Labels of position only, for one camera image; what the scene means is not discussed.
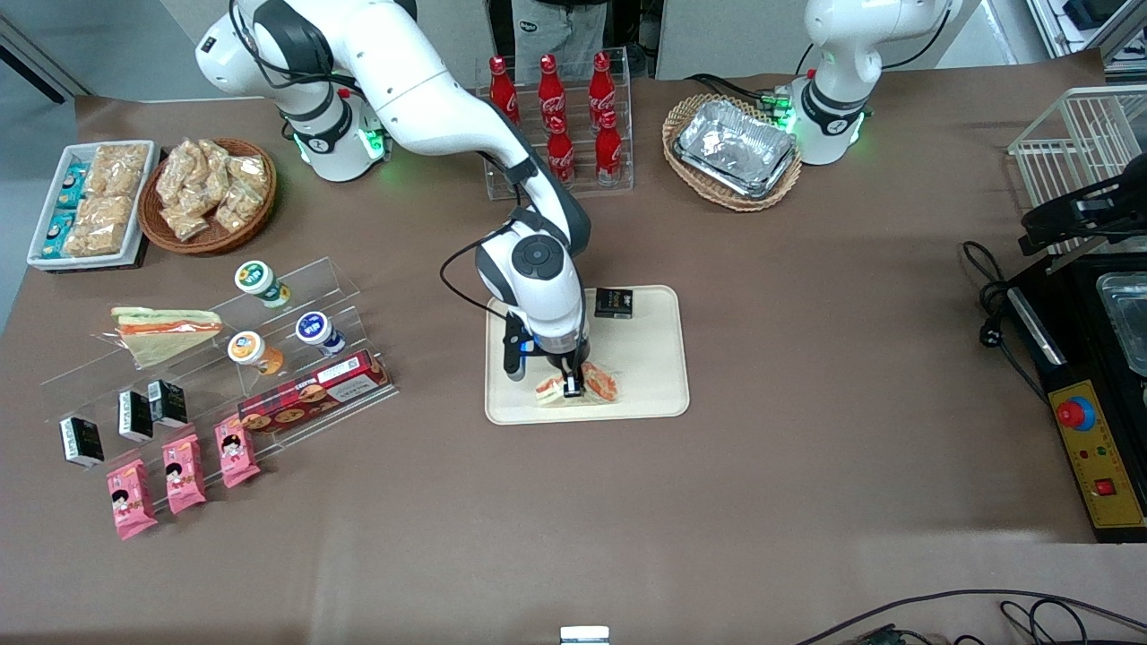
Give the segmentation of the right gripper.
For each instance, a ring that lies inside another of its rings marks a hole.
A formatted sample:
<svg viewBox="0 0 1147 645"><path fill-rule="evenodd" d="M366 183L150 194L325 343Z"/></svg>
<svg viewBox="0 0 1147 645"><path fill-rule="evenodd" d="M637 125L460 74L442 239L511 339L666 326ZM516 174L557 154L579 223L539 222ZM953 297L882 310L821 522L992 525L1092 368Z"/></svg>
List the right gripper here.
<svg viewBox="0 0 1147 645"><path fill-rule="evenodd" d="M582 364L590 359L590 335L586 333L569 333L560 336L535 334L526 350L526 356L554 358L560 362L557 370L563 376L563 397L579 399L584 395Z"/></svg>

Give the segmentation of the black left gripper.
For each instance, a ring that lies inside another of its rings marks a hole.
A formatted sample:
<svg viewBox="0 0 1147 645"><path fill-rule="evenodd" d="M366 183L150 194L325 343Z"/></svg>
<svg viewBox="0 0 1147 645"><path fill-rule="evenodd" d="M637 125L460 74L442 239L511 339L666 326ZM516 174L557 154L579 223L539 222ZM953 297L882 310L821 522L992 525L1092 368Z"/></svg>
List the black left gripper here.
<svg viewBox="0 0 1147 645"><path fill-rule="evenodd" d="M1041 204L1021 217L1024 256L1074 238L1144 236L1144 174L1121 174L1072 192L1072 204Z"/></svg>

